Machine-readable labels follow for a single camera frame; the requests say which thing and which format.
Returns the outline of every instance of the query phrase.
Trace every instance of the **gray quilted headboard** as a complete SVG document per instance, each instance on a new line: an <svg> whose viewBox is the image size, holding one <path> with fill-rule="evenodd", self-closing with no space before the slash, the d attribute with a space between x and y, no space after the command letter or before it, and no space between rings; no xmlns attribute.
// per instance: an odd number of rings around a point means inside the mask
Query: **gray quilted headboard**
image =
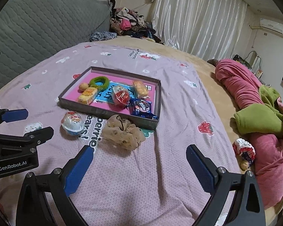
<svg viewBox="0 0 283 226"><path fill-rule="evenodd" d="M98 0L9 0L0 12L0 88L61 51L109 31L110 3Z"/></svg>

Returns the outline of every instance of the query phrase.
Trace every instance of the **blue gripper pad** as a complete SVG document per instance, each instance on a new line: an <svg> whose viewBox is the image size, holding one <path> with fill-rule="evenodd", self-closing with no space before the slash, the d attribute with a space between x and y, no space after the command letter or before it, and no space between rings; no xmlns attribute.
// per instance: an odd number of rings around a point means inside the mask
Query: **blue gripper pad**
<svg viewBox="0 0 283 226"><path fill-rule="evenodd" d="M203 190L207 193L213 194L215 190L214 176L206 167L204 161L202 161L199 155L195 152L193 146L196 148L195 145L190 145L186 148L186 159L194 171Z"/></svg>
<svg viewBox="0 0 283 226"><path fill-rule="evenodd" d="M77 191L85 173L93 160L94 148L88 146L65 179L64 191L67 197Z"/></svg>
<svg viewBox="0 0 283 226"><path fill-rule="evenodd" d="M5 122L21 121L21 120L25 120L27 117L28 117L27 109L12 110L12 111L6 111L2 115L2 121Z"/></svg>

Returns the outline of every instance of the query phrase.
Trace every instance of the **white wall air conditioner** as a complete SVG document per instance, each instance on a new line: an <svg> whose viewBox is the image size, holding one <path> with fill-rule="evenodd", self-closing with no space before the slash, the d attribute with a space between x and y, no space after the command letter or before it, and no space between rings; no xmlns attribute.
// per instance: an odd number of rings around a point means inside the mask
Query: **white wall air conditioner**
<svg viewBox="0 0 283 226"><path fill-rule="evenodd" d="M250 26L250 28L252 30L261 29L283 38L283 24L269 19L260 19L260 27Z"/></svg>

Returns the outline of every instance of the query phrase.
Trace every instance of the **green fabric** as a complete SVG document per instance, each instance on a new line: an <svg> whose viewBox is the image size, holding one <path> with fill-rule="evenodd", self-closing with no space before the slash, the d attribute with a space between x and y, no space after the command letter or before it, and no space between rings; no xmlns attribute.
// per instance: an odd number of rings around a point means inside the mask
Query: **green fabric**
<svg viewBox="0 0 283 226"><path fill-rule="evenodd" d="M276 116L283 122L283 110L279 108L277 99L280 97L280 94L272 87L262 85L259 88L259 95L262 99L262 102L269 107Z"/></svg>
<svg viewBox="0 0 283 226"><path fill-rule="evenodd" d="M262 85L259 95L264 105L252 104L234 114L240 134L272 133L283 138L283 111L277 104L280 94Z"/></svg>
<svg viewBox="0 0 283 226"><path fill-rule="evenodd" d="M240 134L272 133L283 138L283 122L266 105L252 104L234 114Z"/></svg>

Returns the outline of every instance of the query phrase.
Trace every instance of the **oreo logo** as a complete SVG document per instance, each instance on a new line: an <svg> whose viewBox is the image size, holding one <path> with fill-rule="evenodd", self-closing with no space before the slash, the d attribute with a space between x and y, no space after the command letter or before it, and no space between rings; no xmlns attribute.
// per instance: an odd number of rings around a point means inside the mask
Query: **oreo logo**
<svg viewBox="0 0 283 226"><path fill-rule="evenodd" d="M148 112L150 110L150 105L142 100L136 101L136 106L142 112Z"/></svg>

